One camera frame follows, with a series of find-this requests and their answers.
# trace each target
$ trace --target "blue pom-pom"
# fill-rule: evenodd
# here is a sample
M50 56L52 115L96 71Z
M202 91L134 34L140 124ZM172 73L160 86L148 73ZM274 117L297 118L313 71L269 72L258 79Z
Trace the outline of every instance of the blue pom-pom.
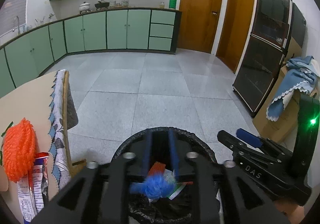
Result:
M174 183L168 183L162 175L148 176L143 183L134 183L130 193L141 193L148 199L155 200L169 196L174 190Z

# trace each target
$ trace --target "black trash bag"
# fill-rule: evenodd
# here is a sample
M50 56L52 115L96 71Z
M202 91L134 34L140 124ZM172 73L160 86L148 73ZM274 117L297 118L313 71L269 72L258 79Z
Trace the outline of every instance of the black trash bag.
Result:
M147 131L151 131L154 135L168 132L169 129L174 131L177 139L188 142L194 152L203 155L210 162L217 162L214 152L195 134L173 127L156 127L132 135L120 145L112 160L115 160L121 154L127 152L130 145L135 141L141 140ZM166 155L164 155L164 157L166 158L163 159L163 162L161 162L159 158L158 161L167 164L166 161L168 157ZM149 203L149 200L145 195L129 194L129 216L133 217L140 224L189 224L192 222L193 189L193 185L186 185L173 200L161 198L152 203Z

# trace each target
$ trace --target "screw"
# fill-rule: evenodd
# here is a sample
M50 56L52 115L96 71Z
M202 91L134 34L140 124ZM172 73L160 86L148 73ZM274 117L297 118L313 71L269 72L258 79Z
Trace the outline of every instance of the screw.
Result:
M236 166L236 163L232 160L227 160L223 163L223 165L226 167L226 168L234 168Z
M99 164L97 162L91 161L87 163L87 168L89 169L96 169L98 168Z
M197 157L198 157L198 153L196 153L196 152L189 152L189 153L187 153L187 157L188 157L189 159L191 159L191 158L197 158Z
M124 153L122 155L125 159L133 159L136 157L136 154L135 153Z

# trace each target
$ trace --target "blue gripper pad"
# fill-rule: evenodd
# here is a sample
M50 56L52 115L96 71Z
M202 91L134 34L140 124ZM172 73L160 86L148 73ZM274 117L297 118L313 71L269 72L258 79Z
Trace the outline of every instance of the blue gripper pad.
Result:
M260 148L262 142L255 135L247 132L246 130L239 128L236 132L236 136L247 144L251 145L254 148Z

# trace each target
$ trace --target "tiled floor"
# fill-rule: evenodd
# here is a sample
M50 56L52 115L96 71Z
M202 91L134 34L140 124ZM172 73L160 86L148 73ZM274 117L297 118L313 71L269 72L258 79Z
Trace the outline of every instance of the tiled floor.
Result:
M145 128L174 126L195 133L219 163L231 151L219 130L257 134L232 92L235 75L214 55L106 52L65 57L50 71L70 71L79 124L68 131L72 160L109 162L121 142Z

